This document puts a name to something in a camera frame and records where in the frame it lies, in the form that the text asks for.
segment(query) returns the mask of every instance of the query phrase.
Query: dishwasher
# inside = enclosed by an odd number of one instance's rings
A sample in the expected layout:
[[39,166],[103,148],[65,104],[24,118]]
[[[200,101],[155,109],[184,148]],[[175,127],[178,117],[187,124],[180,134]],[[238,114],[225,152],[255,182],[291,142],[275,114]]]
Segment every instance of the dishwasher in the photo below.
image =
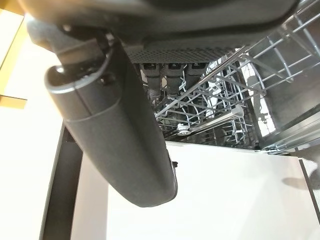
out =
[[319,144],[319,18],[320,2],[302,1],[257,43],[194,66],[206,69],[192,86],[183,65],[179,97],[163,77],[161,99],[149,99],[165,139],[269,154]]
[[21,0],[45,85],[122,196],[175,198],[165,141],[285,155],[320,143],[319,0]]

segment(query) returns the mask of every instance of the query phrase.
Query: black plastic part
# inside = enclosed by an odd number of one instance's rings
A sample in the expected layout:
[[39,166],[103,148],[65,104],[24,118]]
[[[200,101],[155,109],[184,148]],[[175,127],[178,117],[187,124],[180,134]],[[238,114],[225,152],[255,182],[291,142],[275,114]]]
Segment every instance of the black plastic part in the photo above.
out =
[[153,207],[172,200],[176,174],[142,83],[120,44],[101,68],[56,86],[51,68],[46,87],[64,122],[105,179],[127,200]]
[[166,76],[166,92],[169,97],[175,98],[178,95],[183,69],[184,64],[181,63],[170,63],[163,66],[161,72]]
[[160,65],[155,63],[140,64],[140,68],[148,82],[148,95],[159,98],[161,95]]
[[188,90],[195,85],[202,74],[206,72],[208,63],[189,63],[185,71],[185,88]]
[[133,63],[210,62],[268,35],[299,0],[21,0],[35,18],[108,28]]

